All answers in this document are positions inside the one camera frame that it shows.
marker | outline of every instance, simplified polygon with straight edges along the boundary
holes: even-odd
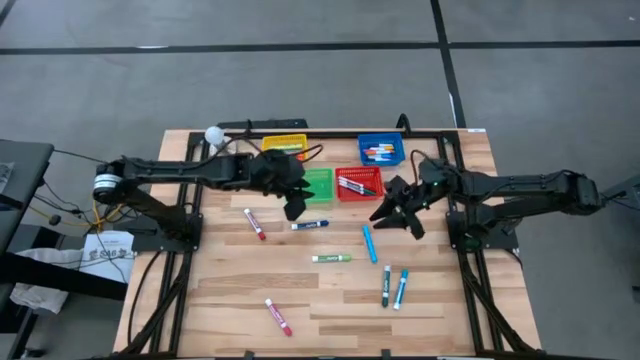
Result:
[[[404,297],[404,289],[407,287],[408,276],[409,270],[402,270],[402,276],[400,276],[400,284],[398,284],[398,290],[396,291],[396,302],[393,304],[394,310],[400,310],[400,304],[402,304],[402,298]]]
[[[353,184],[353,185],[357,185],[357,186],[360,186],[360,187],[364,187],[363,184],[361,184],[359,182],[355,182],[355,181],[353,181],[351,179],[347,179],[344,176],[338,176],[338,180],[343,180],[344,182],[348,182],[349,184]]]
[[[269,149],[296,150],[296,149],[302,149],[302,144],[276,145],[276,146],[269,147]]]
[[[291,230],[313,229],[316,227],[328,226],[329,220],[312,221],[302,224],[291,224]]]
[[[276,321],[282,328],[282,331],[284,331],[284,334],[287,336],[293,335],[291,328],[289,327],[289,325],[287,325],[287,322],[284,321],[284,318],[282,317],[276,306],[273,305],[273,301],[271,301],[271,299],[267,299],[264,301],[264,303],[267,304],[269,311],[271,311],[271,315],[273,315],[273,318],[276,319]]]
[[[365,150],[365,154],[367,155],[376,155],[376,154],[393,154],[393,150]]]
[[[371,262],[375,264],[378,262],[378,257],[376,256],[376,249],[373,247],[373,240],[371,239],[369,227],[367,225],[362,226],[362,232],[364,233],[364,240],[367,244],[367,249],[369,250]]]
[[[388,150],[388,151],[393,151],[393,146],[372,146],[370,148],[367,148],[365,150]]]
[[[391,161],[391,159],[386,159],[380,156],[369,156],[369,160],[375,160],[375,161]]]
[[[349,262],[351,255],[316,255],[311,257],[313,262]]]
[[[343,187],[348,187],[348,188],[351,188],[351,189],[356,190],[356,191],[364,192],[365,194],[368,194],[368,195],[375,195],[376,194],[375,191],[369,190],[369,189],[365,188],[362,185],[351,184],[351,183],[348,183],[348,182],[346,182],[344,180],[338,180],[338,184],[339,185],[344,185]]]
[[[363,196],[375,196],[376,195],[376,193],[374,193],[371,190],[359,188],[356,185],[349,184],[349,183],[346,183],[346,182],[343,182],[343,181],[339,181],[338,185],[343,187],[343,188],[345,188],[345,189],[349,189],[351,191],[355,191],[358,194],[363,195]]]
[[[369,193],[370,195],[376,195],[376,192],[371,190],[371,189],[367,189],[366,187],[364,187],[364,185],[355,182],[353,180],[349,180],[344,176],[338,176],[338,182],[342,182],[342,183],[346,183],[347,185],[355,185],[358,189],[363,190],[365,193]]]
[[[382,281],[382,307],[389,306],[389,289],[391,288],[391,265],[384,266],[384,280]]]
[[[367,154],[368,158],[383,158],[383,159],[392,159],[393,154]]]
[[[247,219],[249,219],[251,226],[253,226],[253,229],[256,231],[256,234],[258,234],[260,240],[266,239],[267,236],[262,232],[262,228],[260,227],[260,224],[258,224],[256,218],[253,217],[253,214],[251,214],[251,210],[244,209],[244,214],[247,216]]]

paper sheet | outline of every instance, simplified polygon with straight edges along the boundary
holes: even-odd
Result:
[[[129,283],[134,258],[131,244],[133,235],[126,231],[104,231],[87,235],[80,271],[119,282],[123,282],[124,277],[124,282]]]

wooden table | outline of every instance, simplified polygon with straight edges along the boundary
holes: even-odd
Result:
[[[160,160],[183,160],[188,130],[168,130]],[[468,169],[495,174],[495,164],[484,132],[460,130]],[[355,139],[310,139],[325,145],[307,168],[359,166]],[[408,139],[407,154],[420,149],[437,157],[436,142]],[[247,144],[241,149],[250,151]],[[412,178],[410,162],[382,168],[383,180],[395,174]],[[177,185],[154,185],[151,194],[175,203]],[[205,189],[201,211],[205,226],[201,247],[192,264],[179,356],[378,356],[469,355],[473,345],[456,254],[450,249],[444,200],[419,217],[426,235],[416,241],[408,231],[372,232],[379,262],[373,265],[364,244],[362,225],[380,201],[310,205],[299,221],[328,219],[326,228],[292,231],[282,210],[283,200],[248,191]],[[267,240],[258,239],[243,214],[251,208]],[[314,264],[312,255],[351,254],[349,263]],[[505,251],[485,252],[496,305],[522,338],[539,347],[520,266]],[[126,346],[129,311],[140,277],[151,254],[135,260],[114,350]],[[137,333],[156,307],[164,255],[146,279],[134,317]],[[392,295],[400,271],[409,269],[408,286],[400,311],[382,308],[382,269],[391,264]],[[266,309],[271,298],[293,329],[282,330]],[[486,316],[478,303],[485,347],[490,348]],[[170,309],[160,349],[168,348]]]

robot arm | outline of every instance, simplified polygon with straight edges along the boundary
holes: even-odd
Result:
[[[138,189],[142,184],[201,184],[222,191],[252,190],[284,196],[287,219],[304,212],[304,200],[313,193],[304,191],[309,183],[302,177],[302,163],[280,150],[252,154],[214,156],[199,162],[144,161],[127,158],[99,165],[93,197],[108,204],[124,204],[155,220],[170,238],[189,238],[193,227],[185,210],[165,205]]]
[[[461,234],[479,238],[499,224],[538,214],[561,211],[570,215],[590,215],[604,201],[595,183],[582,174],[562,170],[546,175],[489,176],[457,169],[445,160],[426,158],[419,165],[420,183],[408,184],[396,176],[385,184],[382,205],[369,220],[380,220],[374,228],[406,228],[416,239],[424,229],[416,212],[451,195],[465,206],[465,216],[454,227]],[[504,204],[483,204],[491,197],[514,197]]]

red marker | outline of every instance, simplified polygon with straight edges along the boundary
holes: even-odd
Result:
[[[251,226],[253,226],[253,229],[256,231],[256,234],[258,234],[258,237],[260,238],[260,240],[266,239],[267,237],[265,236],[264,232],[262,232],[262,228],[260,227],[260,224],[258,224],[258,221],[256,220],[256,218],[254,218],[253,214],[251,214],[251,210],[244,209],[244,214],[247,215],[247,219],[249,219]]]
[[[280,312],[278,311],[278,309],[276,309],[276,306],[273,305],[273,302],[271,301],[271,299],[265,300],[264,303],[267,304],[269,311],[271,311],[271,315],[273,315],[273,317],[276,319],[278,324],[280,324],[280,327],[284,331],[284,334],[287,336],[293,335],[291,328],[289,327],[289,325],[287,325],[287,322],[284,321],[284,318],[282,317],[282,315],[280,315]]]

